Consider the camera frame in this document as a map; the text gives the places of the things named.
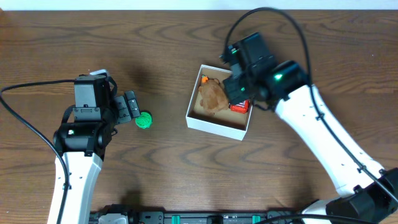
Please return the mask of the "red toy fire truck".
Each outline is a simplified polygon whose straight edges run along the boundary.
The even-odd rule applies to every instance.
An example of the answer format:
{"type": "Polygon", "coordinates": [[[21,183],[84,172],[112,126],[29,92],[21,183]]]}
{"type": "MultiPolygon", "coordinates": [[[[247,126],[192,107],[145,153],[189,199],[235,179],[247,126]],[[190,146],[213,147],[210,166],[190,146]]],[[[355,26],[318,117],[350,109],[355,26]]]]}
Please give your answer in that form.
{"type": "Polygon", "coordinates": [[[231,111],[246,114],[249,109],[249,100],[245,100],[236,105],[229,105],[231,111]]]}

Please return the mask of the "brown plush toy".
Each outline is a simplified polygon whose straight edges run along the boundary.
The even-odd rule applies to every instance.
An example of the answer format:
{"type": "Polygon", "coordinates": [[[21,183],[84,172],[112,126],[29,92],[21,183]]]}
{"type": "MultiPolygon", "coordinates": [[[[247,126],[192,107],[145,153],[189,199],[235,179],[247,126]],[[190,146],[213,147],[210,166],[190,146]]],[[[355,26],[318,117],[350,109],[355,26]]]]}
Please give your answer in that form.
{"type": "Polygon", "coordinates": [[[200,106],[207,115],[214,116],[220,111],[229,109],[228,98],[217,78],[202,75],[198,91],[201,95],[200,106]]]}

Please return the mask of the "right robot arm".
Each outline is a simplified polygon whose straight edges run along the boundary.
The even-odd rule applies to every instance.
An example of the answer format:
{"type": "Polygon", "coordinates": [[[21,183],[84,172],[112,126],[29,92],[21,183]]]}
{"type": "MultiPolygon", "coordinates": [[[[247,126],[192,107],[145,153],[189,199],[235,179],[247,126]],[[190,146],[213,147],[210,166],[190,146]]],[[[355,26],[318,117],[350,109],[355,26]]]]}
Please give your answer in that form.
{"type": "Polygon", "coordinates": [[[232,71],[224,81],[229,101],[265,101],[300,136],[335,187],[337,198],[311,203],[292,221],[379,223],[397,210],[397,169],[385,170],[355,142],[297,62],[279,63],[258,33],[226,44],[222,58],[232,71]]]}

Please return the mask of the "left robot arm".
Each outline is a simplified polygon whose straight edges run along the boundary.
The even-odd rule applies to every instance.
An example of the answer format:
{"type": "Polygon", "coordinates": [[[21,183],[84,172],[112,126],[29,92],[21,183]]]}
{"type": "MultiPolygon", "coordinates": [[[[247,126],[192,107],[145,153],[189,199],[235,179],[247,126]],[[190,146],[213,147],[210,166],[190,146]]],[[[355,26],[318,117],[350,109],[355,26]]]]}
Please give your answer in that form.
{"type": "Polygon", "coordinates": [[[105,148],[119,115],[113,103],[117,86],[107,70],[80,75],[74,89],[75,105],[65,111],[53,137],[62,159],[55,163],[48,223],[88,223],[105,148]]]}

